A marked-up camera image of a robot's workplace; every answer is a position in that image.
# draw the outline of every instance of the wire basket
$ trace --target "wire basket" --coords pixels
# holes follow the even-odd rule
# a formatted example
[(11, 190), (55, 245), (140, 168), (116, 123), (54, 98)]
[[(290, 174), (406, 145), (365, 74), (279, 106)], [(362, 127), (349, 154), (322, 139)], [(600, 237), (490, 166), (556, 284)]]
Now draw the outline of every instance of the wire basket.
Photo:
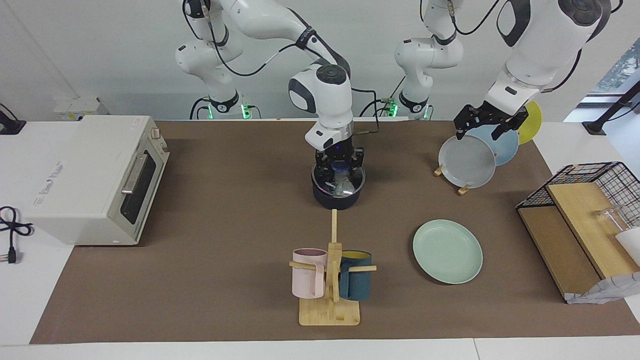
[(547, 186), (575, 183), (596, 183), (611, 204), (628, 208), (624, 214), (624, 221), (629, 226), (640, 226), (640, 181), (619, 161), (567, 165), (516, 208), (555, 206)]

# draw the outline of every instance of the label sticker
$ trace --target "label sticker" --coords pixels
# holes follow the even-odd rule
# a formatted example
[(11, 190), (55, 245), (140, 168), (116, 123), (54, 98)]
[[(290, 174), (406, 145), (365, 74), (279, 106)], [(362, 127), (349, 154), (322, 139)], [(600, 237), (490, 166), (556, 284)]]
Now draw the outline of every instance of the label sticker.
[(139, 129), (142, 126), (142, 118), (136, 117), (136, 120), (133, 120), (133, 124), (131, 124), (131, 129)]
[(56, 184), (56, 181), (62, 174), (65, 169), (66, 161), (58, 161), (56, 166), (53, 168), (51, 174), (44, 181), (44, 184), (40, 188), (38, 192), (38, 196), (36, 196), (35, 200), (31, 203), (34, 208), (39, 208), (42, 204), (44, 204), (44, 200), (47, 198), (47, 194), (51, 192), (53, 186)]
[(46, 196), (38, 196), (36, 197), (36, 199), (33, 201), (31, 205), (33, 205), (34, 208), (39, 208), (40, 205), (44, 203), (44, 199), (46, 198), (47, 198)]

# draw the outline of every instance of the oven knob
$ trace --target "oven knob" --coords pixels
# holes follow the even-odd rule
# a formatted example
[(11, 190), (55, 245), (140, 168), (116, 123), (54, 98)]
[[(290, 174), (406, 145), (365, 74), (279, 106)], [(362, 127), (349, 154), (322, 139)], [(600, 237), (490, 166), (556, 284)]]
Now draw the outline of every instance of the oven knob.
[(153, 129), (151, 129), (151, 139), (153, 140), (160, 139), (160, 129), (158, 129), (157, 127), (154, 127)]

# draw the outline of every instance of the oven door handle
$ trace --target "oven door handle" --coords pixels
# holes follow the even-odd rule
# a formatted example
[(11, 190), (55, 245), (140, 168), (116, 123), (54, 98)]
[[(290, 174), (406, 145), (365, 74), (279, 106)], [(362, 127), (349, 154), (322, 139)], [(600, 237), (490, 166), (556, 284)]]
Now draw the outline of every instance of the oven door handle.
[(131, 168), (131, 172), (129, 173), (129, 177), (127, 181), (124, 183), (124, 187), (120, 190), (121, 193), (131, 195), (133, 191), (136, 189), (136, 185), (138, 185), (138, 180), (140, 179), (140, 174), (142, 174), (142, 169), (145, 167), (147, 163), (148, 154), (142, 154), (138, 156), (136, 162), (133, 164)]

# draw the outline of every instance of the oven window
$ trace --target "oven window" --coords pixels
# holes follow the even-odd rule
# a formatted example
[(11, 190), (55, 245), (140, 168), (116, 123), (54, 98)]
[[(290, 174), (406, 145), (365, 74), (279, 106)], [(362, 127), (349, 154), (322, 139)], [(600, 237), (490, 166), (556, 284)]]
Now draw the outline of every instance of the oven window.
[(142, 203), (145, 201), (149, 186), (151, 185), (151, 179), (156, 172), (156, 162), (151, 157), (148, 151), (145, 151), (147, 160), (140, 173), (138, 184), (132, 194), (126, 195), (122, 206), (120, 206), (120, 213), (131, 223), (135, 224), (138, 219), (138, 214), (142, 209)]

